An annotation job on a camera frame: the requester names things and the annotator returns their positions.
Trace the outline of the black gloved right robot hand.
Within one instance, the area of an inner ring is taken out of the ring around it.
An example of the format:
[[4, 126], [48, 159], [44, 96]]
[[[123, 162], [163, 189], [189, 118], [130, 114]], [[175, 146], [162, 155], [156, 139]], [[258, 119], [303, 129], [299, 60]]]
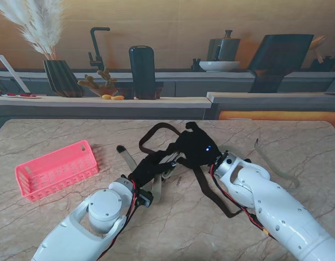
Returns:
[[176, 149], [185, 156], [176, 161], [193, 169], [198, 166], [212, 165], [222, 153], [216, 143], [195, 122], [186, 123], [186, 129], [175, 142]]

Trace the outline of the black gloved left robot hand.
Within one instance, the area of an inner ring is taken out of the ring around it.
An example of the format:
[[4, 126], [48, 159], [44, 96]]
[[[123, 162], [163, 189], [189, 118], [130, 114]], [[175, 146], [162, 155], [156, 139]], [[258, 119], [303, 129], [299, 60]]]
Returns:
[[134, 171], [128, 176], [128, 179], [134, 181], [137, 188], [143, 187], [150, 182], [156, 175], [166, 171], [174, 170], [176, 161], [170, 160], [166, 163], [161, 163], [163, 158], [178, 151], [177, 142], [170, 143], [166, 150], [158, 150], [148, 154], [137, 165]]

